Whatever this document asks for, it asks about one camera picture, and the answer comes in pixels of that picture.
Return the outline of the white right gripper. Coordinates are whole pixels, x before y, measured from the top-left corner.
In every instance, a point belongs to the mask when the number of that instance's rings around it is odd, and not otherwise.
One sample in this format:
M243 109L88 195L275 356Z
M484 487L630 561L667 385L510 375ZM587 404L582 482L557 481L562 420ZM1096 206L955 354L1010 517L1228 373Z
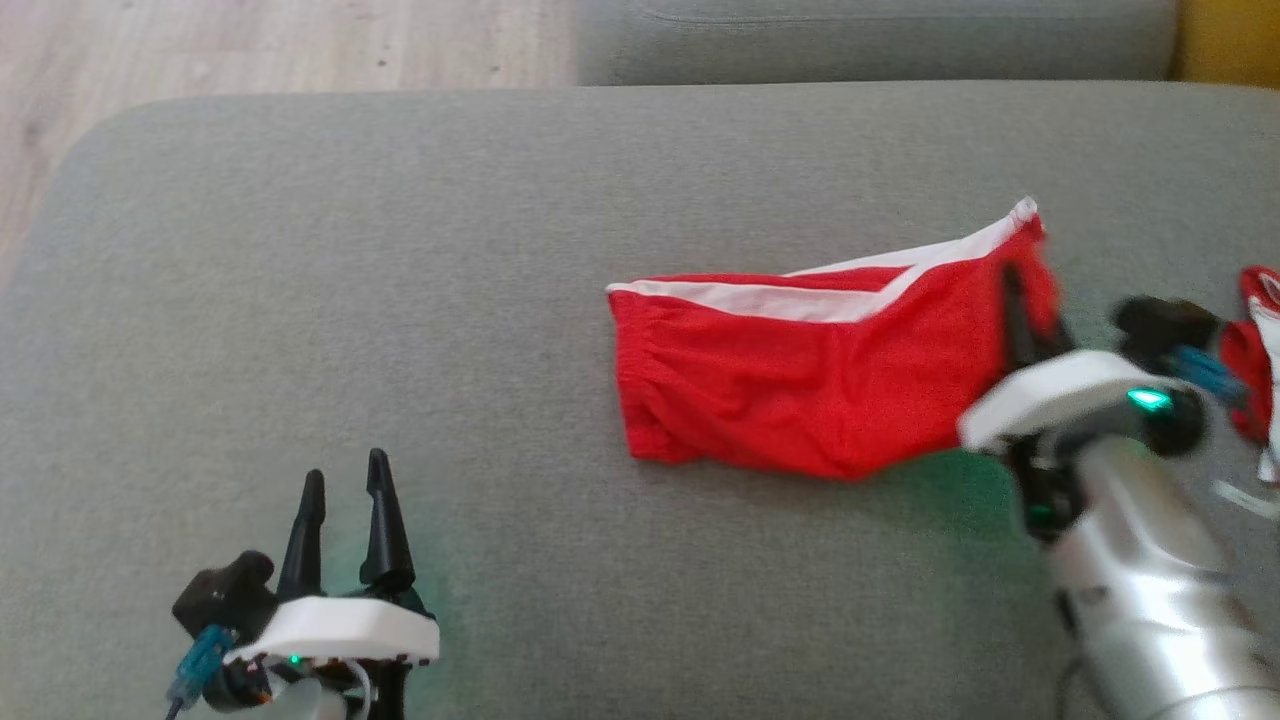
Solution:
M1051 332L1033 327L1021 273L1002 270L1006 370L1011 373L957 421L961 448L998 459L1012 474L1021 525L1042 546L1057 541L1085 511L1076 455L1098 439L1134 439L1157 457L1179 457L1206 436L1197 389L1101 350L1073 350L1059 316Z

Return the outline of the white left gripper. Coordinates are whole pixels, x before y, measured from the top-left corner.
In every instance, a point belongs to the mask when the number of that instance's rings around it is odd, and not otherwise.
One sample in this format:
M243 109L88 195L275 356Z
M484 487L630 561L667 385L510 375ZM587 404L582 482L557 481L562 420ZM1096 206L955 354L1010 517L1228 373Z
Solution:
M412 588L416 570L390 460L367 457L371 518L358 582L384 594ZM323 598L325 477L306 474L276 584L282 605L252 644L210 680L210 707L239 720L407 720L410 673L440 657L430 615L384 600Z

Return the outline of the red jersey with white trim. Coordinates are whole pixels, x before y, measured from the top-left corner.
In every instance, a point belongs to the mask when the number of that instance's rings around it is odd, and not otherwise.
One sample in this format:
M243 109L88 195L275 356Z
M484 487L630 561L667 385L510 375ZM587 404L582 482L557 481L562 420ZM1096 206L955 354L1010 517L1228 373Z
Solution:
M1229 322L1219 345L1220 359L1244 387L1231 421L1262 447L1258 478L1280 486L1280 272L1248 266L1239 286L1247 319Z

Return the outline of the red mesh shorts white band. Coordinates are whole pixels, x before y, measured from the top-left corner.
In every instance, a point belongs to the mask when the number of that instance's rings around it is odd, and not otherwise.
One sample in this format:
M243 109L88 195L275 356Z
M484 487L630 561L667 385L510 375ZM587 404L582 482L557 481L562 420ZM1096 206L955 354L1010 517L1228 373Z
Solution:
M1057 318L1044 241L1023 199L959 240L783 275L611 284L628 451L860 480L955 447L959 418L1009 369L1004 272L1019 272L1036 331Z

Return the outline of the large grey sofa seat cushion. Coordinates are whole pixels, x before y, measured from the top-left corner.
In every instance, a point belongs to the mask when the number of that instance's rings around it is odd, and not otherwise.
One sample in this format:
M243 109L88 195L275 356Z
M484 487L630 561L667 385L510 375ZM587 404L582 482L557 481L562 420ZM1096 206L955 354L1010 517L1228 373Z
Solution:
M612 282L786 273L1038 204L1075 340L1280 270L1280 92L902 82L202 97L67 155L0 291L0 720L163 720L202 568L390 457L410 720L1041 720L1070 655L998 465L626 450Z

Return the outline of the white zip tie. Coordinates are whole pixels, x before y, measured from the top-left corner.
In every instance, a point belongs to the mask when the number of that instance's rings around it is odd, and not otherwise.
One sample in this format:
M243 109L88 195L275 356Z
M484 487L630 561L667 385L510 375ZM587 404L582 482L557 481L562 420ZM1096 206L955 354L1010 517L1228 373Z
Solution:
M1280 502L1270 498L1258 497L1244 492L1243 489L1226 483L1224 480L1216 480L1213 483L1213 492L1230 503L1236 505L1254 515L1267 519L1270 521L1280 521Z

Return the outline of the small grey sofa cushion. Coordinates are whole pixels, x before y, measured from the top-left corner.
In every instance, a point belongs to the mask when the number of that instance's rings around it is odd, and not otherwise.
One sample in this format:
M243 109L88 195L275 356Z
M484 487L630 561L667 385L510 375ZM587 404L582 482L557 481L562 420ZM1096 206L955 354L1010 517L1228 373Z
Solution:
M1179 0L575 0L581 85L1164 79Z

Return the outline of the yellow sofa cushion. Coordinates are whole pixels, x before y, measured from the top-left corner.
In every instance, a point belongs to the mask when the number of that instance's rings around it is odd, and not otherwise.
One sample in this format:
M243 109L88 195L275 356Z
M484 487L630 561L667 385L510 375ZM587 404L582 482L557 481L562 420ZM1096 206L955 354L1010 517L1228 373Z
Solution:
M1179 0L1172 77L1280 90L1280 0Z

